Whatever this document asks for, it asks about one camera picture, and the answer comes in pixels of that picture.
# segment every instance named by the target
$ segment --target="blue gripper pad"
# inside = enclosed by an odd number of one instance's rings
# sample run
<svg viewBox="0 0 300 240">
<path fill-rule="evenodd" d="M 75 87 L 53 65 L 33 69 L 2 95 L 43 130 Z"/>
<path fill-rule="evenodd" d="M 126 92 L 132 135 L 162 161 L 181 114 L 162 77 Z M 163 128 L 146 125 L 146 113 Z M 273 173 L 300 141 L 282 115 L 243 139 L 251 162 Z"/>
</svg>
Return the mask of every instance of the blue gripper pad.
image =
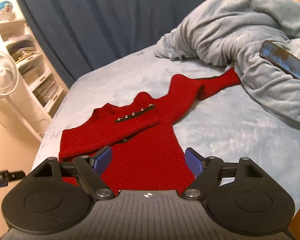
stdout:
<svg viewBox="0 0 300 240">
<path fill-rule="evenodd" d="M 196 156 L 193 152 L 195 152 L 196 155 L 199 155 L 199 153 L 197 153 L 194 149 L 187 148 L 185 152 L 185 160 L 188 168 L 191 170 L 192 174 L 197 178 L 199 174 L 204 171 L 204 168 L 202 160 L 198 158 L 200 155 Z"/>
<path fill-rule="evenodd" d="M 112 161 L 112 150 L 109 146 L 103 147 L 94 156 L 90 157 L 89 165 L 98 176 L 105 172 Z"/>
</svg>

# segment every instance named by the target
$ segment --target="metal screw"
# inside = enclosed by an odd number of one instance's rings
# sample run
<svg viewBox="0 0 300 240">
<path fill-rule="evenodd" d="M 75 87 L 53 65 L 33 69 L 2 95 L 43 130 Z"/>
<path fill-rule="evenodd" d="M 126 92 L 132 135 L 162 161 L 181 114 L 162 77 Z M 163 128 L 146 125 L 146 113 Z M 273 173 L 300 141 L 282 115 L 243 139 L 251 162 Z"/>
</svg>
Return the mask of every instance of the metal screw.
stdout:
<svg viewBox="0 0 300 240">
<path fill-rule="evenodd" d="M 108 188 L 101 188 L 97 190 L 96 194 L 99 197 L 109 197 L 111 196 L 112 191 Z"/>
<path fill-rule="evenodd" d="M 185 195 L 189 198 L 199 197 L 200 191 L 195 188 L 190 188 L 185 191 Z"/>
</svg>

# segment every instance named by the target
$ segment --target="fan grille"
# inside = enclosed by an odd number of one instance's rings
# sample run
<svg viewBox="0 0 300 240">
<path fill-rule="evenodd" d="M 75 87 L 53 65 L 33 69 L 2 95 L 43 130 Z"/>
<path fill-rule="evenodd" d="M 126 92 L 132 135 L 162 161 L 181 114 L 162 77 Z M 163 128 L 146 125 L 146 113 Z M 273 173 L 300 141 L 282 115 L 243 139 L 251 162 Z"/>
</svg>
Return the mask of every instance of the fan grille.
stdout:
<svg viewBox="0 0 300 240">
<path fill-rule="evenodd" d="M 18 69 L 12 57 L 0 51 L 0 97 L 12 93 L 19 81 Z"/>
</svg>

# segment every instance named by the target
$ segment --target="bed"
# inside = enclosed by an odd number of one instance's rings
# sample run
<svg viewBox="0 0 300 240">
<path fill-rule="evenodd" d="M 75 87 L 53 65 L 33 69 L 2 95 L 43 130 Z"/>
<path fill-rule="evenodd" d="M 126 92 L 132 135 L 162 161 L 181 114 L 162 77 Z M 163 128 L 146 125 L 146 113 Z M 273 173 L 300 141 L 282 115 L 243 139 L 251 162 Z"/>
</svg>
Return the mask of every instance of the bed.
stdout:
<svg viewBox="0 0 300 240">
<path fill-rule="evenodd" d="M 141 91 L 159 98 L 177 73 L 202 78 L 224 71 L 200 59 L 157 58 L 153 50 L 154 46 L 148 47 L 80 77 L 53 118 L 33 169 L 47 157 L 58 157 L 62 131 L 83 124 L 93 109 L 108 102 L 130 104 Z M 296 211 L 300 208 L 300 131 L 266 112 L 241 85 L 196 101 L 173 128 L 183 150 L 192 147 L 225 162 L 250 157 L 292 196 Z"/>
</svg>

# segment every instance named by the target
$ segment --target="smartphone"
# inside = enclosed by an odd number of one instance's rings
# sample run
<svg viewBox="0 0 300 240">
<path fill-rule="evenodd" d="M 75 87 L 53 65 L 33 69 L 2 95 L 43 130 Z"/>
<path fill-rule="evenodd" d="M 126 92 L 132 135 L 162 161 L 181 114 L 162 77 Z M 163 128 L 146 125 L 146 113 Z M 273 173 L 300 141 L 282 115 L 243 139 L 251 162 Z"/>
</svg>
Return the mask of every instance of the smartphone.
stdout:
<svg viewBox="0 0 300 240">
<path fill-rule="evenodd" d="M 260 57 L 269 60 L 293 78 L 300 79 L 300 60 L 274 43 L 265 41 L 260 49 Z"/>
</svg>

